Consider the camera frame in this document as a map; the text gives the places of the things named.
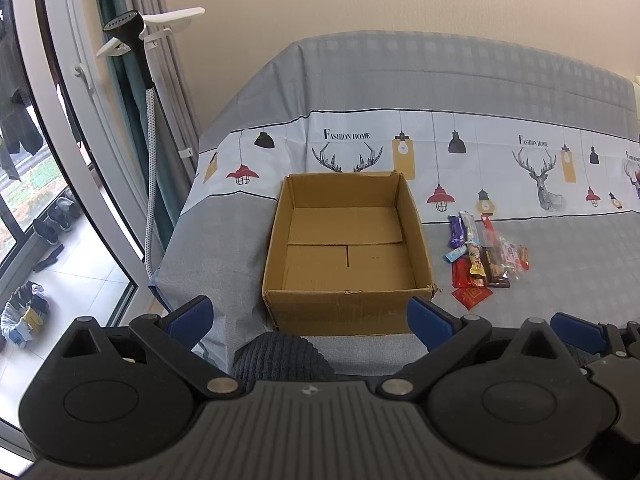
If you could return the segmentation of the light blue stick sachet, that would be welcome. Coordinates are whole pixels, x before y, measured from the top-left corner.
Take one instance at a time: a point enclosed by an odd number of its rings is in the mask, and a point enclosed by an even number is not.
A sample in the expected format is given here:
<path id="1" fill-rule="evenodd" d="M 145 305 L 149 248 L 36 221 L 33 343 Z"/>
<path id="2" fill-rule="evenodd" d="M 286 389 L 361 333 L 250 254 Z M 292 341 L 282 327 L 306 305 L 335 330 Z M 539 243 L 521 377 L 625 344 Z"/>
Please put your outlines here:
<path id="1" fill-rule="evenodd" d="M 468 253 L 468 248 L 465 245 L 462 245 L 460 247 L 451 249 L 450 252 L 447 252 L 445 255 L 445 259 L 449 263 L 454 263 L 458 259 L 465 256 L 467 253 Z"/>

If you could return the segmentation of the dark brown cracker pack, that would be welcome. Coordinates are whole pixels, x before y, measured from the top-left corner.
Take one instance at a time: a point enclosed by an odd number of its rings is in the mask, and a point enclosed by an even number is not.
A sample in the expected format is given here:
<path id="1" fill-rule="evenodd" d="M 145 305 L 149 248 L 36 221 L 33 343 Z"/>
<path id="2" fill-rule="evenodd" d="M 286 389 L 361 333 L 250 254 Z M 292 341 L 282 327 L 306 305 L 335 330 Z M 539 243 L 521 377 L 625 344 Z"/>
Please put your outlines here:
<path id="1" fill-rule="evenodd" d="M 492 288 L 510 288 L 508 271 L 495 247 L 483 247 L 480 251 L 486 273 L 486 283 Z"/>

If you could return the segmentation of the small red candy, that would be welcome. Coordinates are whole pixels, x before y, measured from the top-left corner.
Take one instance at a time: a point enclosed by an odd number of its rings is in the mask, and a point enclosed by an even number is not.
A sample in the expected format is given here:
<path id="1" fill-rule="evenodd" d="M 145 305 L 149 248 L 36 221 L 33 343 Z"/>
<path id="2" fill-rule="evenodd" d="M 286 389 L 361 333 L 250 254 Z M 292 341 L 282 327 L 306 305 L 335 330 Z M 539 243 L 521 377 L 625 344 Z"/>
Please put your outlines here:
<path id="1" fill-rule="evenodd" d="M 528 249 L 524 245 L 518 246 L 518 267 L 524 271 L 529 270 Z"/>

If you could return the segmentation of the red snack packet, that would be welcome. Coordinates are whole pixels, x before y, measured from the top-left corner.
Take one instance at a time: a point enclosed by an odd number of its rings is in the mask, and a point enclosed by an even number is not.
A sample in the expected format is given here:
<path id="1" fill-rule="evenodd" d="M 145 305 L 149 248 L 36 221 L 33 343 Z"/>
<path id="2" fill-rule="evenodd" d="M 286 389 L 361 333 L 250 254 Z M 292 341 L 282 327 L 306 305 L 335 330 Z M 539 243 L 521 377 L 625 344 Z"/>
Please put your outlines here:
<path id="1" fill-rule="evenodd" d="M 471 263 L 461 257 L 451 265 L 451 283 L 454 288 L 485 287 L 485 279 L 470 272 Z"/>

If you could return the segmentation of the small yellow snack pack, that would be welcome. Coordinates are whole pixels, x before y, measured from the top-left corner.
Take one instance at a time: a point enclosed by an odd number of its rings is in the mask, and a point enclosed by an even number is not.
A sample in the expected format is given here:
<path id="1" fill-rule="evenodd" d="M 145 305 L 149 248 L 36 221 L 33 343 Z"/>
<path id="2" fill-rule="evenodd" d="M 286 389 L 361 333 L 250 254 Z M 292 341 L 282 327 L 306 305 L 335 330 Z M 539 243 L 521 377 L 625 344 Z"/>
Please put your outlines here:
<path id="1" fill-rule="evenodd" d="M 466 244 L 466 248 L 468 248 L 470 262 L 469 274 L 472 276 L 473 280 L 484 280 L 486 278 L 486 271 L 482 261 L 482 252 L 480 251 L 480 248 L 474 243 Z"/>

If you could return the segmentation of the purple snack bar wrapper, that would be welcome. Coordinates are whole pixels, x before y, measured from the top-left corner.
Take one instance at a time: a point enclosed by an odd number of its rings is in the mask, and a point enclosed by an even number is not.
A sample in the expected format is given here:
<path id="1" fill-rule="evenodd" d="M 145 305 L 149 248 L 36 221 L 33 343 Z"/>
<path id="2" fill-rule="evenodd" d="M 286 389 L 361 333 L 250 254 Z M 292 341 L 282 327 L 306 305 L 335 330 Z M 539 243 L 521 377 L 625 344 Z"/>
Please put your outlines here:
<path id="1" fill-rule="evenodd" d="M 466 243 L 465 226 L 460 216 L 449 216 L 449 247 L 456 249 L 462 247 Z"/>

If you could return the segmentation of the clear white candy bag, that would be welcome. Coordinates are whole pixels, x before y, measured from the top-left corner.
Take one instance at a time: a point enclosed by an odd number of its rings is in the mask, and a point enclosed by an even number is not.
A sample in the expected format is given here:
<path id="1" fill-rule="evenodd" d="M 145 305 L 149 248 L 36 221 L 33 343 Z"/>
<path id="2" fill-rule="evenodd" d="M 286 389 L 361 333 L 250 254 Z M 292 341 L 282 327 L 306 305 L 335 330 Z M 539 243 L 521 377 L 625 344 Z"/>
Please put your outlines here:
<path id="1" fill-rule="evenodd" d="M 517 276 L 521 272 L 520 257 L 518 256 L 518 248 L 514 243 L 504 237 L 500 238 L 500 249 L 502 255 L 503 266 L 510 276 Z"/>

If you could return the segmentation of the red stick sachet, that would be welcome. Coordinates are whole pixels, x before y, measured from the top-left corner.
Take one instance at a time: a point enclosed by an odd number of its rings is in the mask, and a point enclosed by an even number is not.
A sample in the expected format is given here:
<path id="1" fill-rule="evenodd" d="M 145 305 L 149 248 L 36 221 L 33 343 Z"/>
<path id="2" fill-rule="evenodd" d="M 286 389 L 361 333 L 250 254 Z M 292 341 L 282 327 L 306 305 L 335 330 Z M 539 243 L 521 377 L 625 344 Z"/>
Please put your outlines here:
<path id="1" fill-rule="evenodd" d="M 487 214 L 480 216 L 483 225 L 484 246 L 498 249 L 500 247 L 500 237 Z"/>

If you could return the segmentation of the brown cardboard box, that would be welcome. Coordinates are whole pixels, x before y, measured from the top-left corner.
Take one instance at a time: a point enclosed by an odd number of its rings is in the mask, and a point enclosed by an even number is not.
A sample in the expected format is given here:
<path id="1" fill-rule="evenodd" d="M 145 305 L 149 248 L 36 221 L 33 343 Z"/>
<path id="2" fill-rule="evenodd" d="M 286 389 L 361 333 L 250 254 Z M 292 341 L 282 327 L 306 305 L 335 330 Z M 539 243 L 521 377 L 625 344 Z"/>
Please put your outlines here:
<path id="1" fill-rule="evenodd" d="M 398 172 L 291 174 L 283 180 L 262 298 L 298 336 L 408 333 L 407 304 L 434 297 L 431 258 Z"/>

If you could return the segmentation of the silver stick sachet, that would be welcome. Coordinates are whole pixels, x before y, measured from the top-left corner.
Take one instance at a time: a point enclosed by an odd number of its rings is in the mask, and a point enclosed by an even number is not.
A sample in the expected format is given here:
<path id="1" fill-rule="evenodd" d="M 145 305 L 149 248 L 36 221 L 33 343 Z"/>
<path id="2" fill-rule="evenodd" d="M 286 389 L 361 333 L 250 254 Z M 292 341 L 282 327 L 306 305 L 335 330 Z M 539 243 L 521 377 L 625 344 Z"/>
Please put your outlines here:
<path id="1" fill-rule="evenodd" d="M 459 216 L 464 225 L 466 242 L 468 244 L 477 245 L 478 235 L 473 215 L 469 211 L 460 211 Z"/>

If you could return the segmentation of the shoes on balcony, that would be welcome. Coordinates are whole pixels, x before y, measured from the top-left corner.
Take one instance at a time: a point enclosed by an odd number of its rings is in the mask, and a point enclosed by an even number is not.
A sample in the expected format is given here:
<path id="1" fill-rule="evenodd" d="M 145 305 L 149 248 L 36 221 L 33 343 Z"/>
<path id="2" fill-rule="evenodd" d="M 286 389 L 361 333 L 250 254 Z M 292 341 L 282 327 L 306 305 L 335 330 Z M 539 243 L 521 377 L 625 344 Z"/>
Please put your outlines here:
<path id="1" fill-rule="evenodd" d="M 35 234 L 49 245 L 56 245 L 60 240 L 59 232 L 72 229 L 74 222 L 81 216 L 81 209 L 72 194 L 63 194 L 46 210 L 42 219 L 32 222 Z"/>

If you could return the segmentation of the grey patterned sofa cover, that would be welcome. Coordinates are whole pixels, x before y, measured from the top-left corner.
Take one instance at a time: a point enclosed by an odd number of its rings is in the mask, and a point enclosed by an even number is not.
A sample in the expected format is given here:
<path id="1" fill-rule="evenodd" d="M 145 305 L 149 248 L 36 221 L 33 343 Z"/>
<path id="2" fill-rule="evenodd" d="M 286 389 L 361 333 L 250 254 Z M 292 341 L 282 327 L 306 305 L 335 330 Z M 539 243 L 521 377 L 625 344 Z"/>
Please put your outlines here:
<path id="1" fill-rule="evenodd" d="M 546 51 L 422 32 L 291 44 L 222 109 L 153 286 L 214 304 L 205 339 L 228 367 L 268 325 L 260 282 L 290 174 L 397 171 L 418 206 L 440 306 L 447 221 L 490 214 L 532 268 L 480 305 L 502 326 L 563 310 L 639 316 L 639 87 Z"/>

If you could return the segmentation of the white window frame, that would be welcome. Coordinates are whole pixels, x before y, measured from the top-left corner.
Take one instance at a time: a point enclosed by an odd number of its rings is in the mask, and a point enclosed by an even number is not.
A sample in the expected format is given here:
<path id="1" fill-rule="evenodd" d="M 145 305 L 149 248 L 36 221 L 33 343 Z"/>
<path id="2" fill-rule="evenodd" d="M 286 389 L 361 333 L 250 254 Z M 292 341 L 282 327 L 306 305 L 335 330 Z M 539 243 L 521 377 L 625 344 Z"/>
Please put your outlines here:
<path id="1" fill-rule="evenodd" d="M 125 320 L 154 297 L 139 254 L 146 214 L 118 127 L 107 117 L 91 47 L 81 35 L 80 0 L 12 0 L 16 36 L 32 92 L 65 179 L 134 292 Z"/>

